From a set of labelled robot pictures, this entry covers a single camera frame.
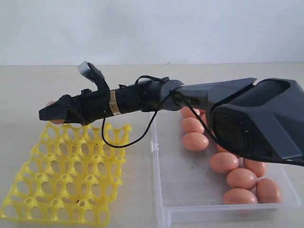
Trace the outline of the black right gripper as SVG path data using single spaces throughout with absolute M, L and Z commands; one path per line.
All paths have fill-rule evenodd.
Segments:
M 38 115 L 42 121 L 88 125 L 112 116 L 110 91 L 85 89 L 76 96 L 64 95 L 57 101 L 47 103 L 39 110 Z

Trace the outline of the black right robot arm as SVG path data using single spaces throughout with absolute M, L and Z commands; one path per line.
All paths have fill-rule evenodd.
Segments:
M 114 90 L 100 80 L 96 91 L 64 95 L 41 109 L 39 119 L 87 125 L 120 114 L 182 107 L 204 110 L 215 141 L 234 154 L 260 162 L 304 164 L 304 91 L 291 79 L 185 85 L 154 78 Z

